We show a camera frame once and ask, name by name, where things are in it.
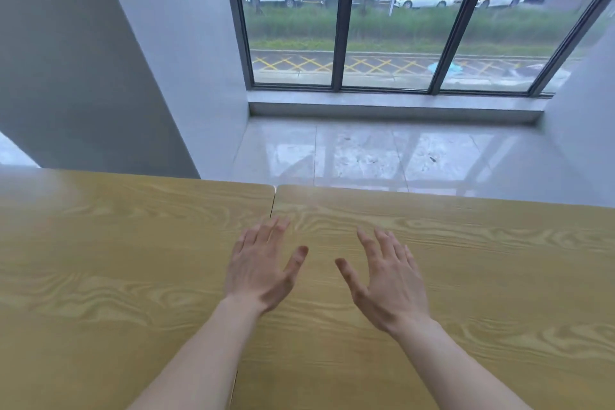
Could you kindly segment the person's left hand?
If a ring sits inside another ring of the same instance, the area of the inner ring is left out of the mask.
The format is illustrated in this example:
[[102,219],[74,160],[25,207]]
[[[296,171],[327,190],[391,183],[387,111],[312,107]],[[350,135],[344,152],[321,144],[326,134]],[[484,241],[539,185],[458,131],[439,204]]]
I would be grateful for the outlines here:
[[245,240],[242,262],[231,265],[230,257],[225,280],[225,298],[238,301],[258,316],[275,309],[296,284],[286,282],[284,268],[279,265],[283,240],[290,226],[290,220],[273,217],[264,222],[275,223],[270,238],[270,242],[275,246],[275,254],[254,256],[253,226],[245,229],[238,238],[238,240]]

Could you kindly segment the person's right hand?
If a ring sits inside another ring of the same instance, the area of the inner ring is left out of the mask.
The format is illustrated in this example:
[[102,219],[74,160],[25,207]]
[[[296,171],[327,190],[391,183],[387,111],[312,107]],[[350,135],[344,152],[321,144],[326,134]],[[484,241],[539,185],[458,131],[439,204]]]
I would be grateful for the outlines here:
[[413,331],[428,328],[432,323],[426,288],[416,262],[416,273],[407,263],[404,244],[387,231],[394,240],[396,261],[380,263],[380,251],[375,235],[369,236],[361,228],[357,237],[368,266],[368,283],[362,300],[353,300],[361,313],[377,329],[397,339]]

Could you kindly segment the person's right forearm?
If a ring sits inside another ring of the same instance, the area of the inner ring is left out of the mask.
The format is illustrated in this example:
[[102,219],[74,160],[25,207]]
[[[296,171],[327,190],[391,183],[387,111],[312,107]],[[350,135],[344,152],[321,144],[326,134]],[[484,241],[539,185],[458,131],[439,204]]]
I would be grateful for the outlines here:
[[389,331],[440,410],[532,410],[441,327],[403,320]]

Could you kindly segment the person's left forearm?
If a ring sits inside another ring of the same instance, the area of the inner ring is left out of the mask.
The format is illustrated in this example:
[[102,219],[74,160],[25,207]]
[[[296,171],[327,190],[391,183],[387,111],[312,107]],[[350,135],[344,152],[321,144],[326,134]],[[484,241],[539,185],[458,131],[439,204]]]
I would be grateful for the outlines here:
[[242,352],[265,309],[258,297],[224,298],[127,410],[225,410]]

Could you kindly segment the grey stone window sill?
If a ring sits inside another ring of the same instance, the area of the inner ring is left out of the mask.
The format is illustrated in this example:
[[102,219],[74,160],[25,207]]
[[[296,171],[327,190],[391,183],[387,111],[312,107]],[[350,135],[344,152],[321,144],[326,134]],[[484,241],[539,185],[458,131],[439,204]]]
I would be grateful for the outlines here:
[[549,102],[520,96],[270,90],[249,91],[247,98],[252,117],[470,125],[532,125]]

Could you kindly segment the green hedge strip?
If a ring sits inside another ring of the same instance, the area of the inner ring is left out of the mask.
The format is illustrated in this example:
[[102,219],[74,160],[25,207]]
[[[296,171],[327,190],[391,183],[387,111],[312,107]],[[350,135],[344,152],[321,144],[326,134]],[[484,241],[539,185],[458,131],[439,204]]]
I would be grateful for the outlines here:
[[[360,14],[353,10],[348,32],[349,51],[440,52],[450,36],[457,9],[383,10]],[[510,46],[552,49],[570,32],[576,12],[529,8],[482,9],[473,12],[462,41],[466,50],[500,51]],[[336,11],[309,4],[301,9],[269,8],[249,11],[245,26],[256,49],[333,51]]]

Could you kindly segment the dark metal window frame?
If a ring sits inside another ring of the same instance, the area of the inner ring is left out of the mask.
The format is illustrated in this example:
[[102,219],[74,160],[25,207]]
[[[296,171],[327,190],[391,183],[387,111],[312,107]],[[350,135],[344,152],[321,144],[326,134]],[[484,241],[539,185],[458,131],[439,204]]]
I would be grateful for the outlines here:
[[[427,95],[496,95],[547,98],[561,88],[570,70],[615,24],[615,0],[546,0],[522,2],[512,7],[530,10],[576,12],[580,15],[570,32],[552,49],[510,46],[500,51],[466,50],[463,35],[478,0],[456,0],[450,36],[440,52],[349,51],[350,16],[358,7],[339,0],[325,8],[319,0],[303,0],[299,7],[261,4],[269,8],[301,9],[309,4],[336,11],[333,51],[256,49],[249,43],[245,15],[255,12],[245,0],[230,0],[244,80],[249,89],[297,90],[332,93],[410,93]],[[394,0],[380,0],[369,10],[422,10],[394,7]]]

